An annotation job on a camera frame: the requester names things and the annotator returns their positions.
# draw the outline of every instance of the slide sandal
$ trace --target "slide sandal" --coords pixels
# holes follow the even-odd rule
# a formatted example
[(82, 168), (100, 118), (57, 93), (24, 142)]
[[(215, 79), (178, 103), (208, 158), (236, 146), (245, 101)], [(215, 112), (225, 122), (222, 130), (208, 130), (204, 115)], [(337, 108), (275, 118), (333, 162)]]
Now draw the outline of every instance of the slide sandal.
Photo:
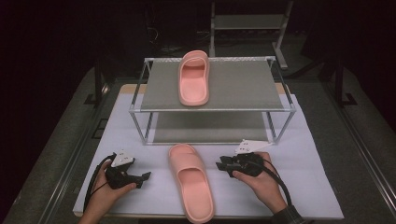
[(184, 55), (178, 68), (178, 97), (183, 105), (204, 105), (209, 100), (209, 60), (205, 52)]
[(206, 223), (215, 215), (215, 209), (204, 164), (195, 149), (187, 144), (171, 147), (169, 161), (187, 219), (191, 223)]

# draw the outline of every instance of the cable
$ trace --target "cable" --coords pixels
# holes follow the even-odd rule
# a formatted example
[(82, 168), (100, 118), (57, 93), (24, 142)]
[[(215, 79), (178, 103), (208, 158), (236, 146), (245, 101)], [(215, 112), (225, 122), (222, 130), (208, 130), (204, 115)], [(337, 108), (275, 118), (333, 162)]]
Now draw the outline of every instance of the cable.
[(99, 190), (99, 188), (101, 188), (102, 186), (104, 186), (104, 185), (102, 185), (101, 187), (99, 187), (98, 189), (96, 189), (94, 192), (92, 192), (93, 184), (95, 183), (96, 177), (98, 176), (99, 170), (100, 170), (100, 168), (102, 167), (103, 163), (105, 163), (105, 161), (108, 161), (108, 160), (112, 160), (112, 161), (113, 161), (114, 158), (116, 158), (116, 156), (117, 156), (116, 154), (113, 154), (113, 155), (111, 155), (111, 156), (108, 156), (108, 157), (104, 158), (104, 159), (99, 163), (99, 165), (96, 166), (95, 171), (93, 172), (93, 175), (92, 175), (92, 177), (91, 177), (90, 184), (88, 185), (87, 193), (85, 194), (84, 208), (83, 208), (82, 212), (84, 212), (85, 209), (87, 208), (88, 202), (90, 201), (91, 196), (92, 196), (97, 190)]
[(254, 161), (243, 161), (243, 162), (246, 162), (246, 163), (248, 163), (248, 164), (251, 164), (251, 165), (254, 165), (254, 166), (256, 166), (256, 167), (259, 167), (259, 168), (262, 169), (265, 173), (267, 173), (269, 176), (271, 176), (271, 177), (276, 181), (276, 183), (282, 188), (283, 192), (285, 193), (285, 197), (286, 197), (286, 201), (288, 202), (288, 206), (292, 206), (292, 202), (291, 202), (291, 197), (290, 197), (290, 194), (289, 194), (289, 190), (288, 190), (288, 188), (286, 187), (285, 183), (284, 183), (284, 182), (282, 181), (282, 179), (280, 178), (280, 175), (278, 174), (278, 172), (277, 172), (275, 166), (274, 166), (271, 162), (269, 162), (269, 161), (267, 161), (267, 160), (264, 160), (264, 161), (268, 162), (268, 163), (274, 168), (274, 170), (276, 171), (276, 174), (274, 174), (274, 172), (272, 172), (270, 169), (268, 169), (268, 168), (265, 167), (264, 165), (260, 165), (260, 164), (254, 162)]

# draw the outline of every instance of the human hand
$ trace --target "human hand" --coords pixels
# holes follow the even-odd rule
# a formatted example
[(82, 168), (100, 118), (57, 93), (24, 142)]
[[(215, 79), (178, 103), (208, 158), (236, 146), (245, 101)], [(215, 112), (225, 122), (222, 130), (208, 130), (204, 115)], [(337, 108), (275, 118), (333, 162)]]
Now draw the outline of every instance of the human hand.
[[(256, 154), (263, 157), (266, 161), (271, 162), (268, 152), (256, 152)], [(268, 164), (268, 162), (264, 162), (264, 166), (276, 173), (274, 167)], [(274, 214), (287, 207), (285, 200), (280, 194), (279, 185), (267, 173), (261, 172), (258, 176), (250, 176), (233, 171), (233, 176), (250, 186), (257, 198), (267, 205)]]
[(136, 188), (136, 183), (132, 183), (120, 189), (112, 189), (107, 184), (105, 175), (105, 169), (110, 164), (111, 161), (106, 161), (102, 164), (93, 185), (93, 194), (84, 214), (79, 220), (79, 224), (98, 223), (100, 218), (105, 215), (120, 197)]

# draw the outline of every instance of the glass shelf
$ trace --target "glass shelf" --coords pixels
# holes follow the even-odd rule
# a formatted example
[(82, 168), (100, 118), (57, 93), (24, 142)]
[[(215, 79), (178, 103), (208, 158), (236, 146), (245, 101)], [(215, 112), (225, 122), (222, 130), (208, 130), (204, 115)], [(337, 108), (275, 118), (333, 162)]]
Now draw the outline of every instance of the glass shelf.
[[(209, 58), (209, 101), (201, 106), (185, 106), (178, 99), (180, 61), (144, 62), (129, 112), (145, 144), (279, 141), (295, 107), (275, 57)], [(145, 76), (148, 84), (139, 93)], [(274, 125), (274, 113), (288, 113), (286, 121)], [(145, 133), (137, 114), (149, 115)]]

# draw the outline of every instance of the white table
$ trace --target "white table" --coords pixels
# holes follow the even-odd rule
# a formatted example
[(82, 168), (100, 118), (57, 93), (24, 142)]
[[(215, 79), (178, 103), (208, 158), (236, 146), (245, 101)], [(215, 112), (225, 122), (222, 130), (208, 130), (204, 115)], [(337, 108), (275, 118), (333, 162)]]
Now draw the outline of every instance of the white table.
[[(124, 149), (136, 157), (128, 171), (129, 175), (151, 172), (151, 177), (141, 189), (135, 189), (119, 199), (108, 214), (122, 217), (184, 217), (176, 181), (168, 164), (170, 146), (142, 144), (128, 111), (133, 95), (134, 85), (125, 85), (120, 90), (73, 209), (77, 216), (82, 215), (85, 193), (96, 165), (106, 156)], [(265, 151), (270, 153), (274, 166), (289, 189), (293, 204), (304, 218), (341, 219), (343, 213), (324, 173), (303, 111), (294, 95), (292, 100), (297, 108), (294, 118), (282, 140)], [(237, 145), (193, 146), (206, 167), (214, 197), (214, 218), (260, 218), (272, 215), (248, 186), (218, 170), (216, 161), (219, 161), (219, 157), (232, 156)]]

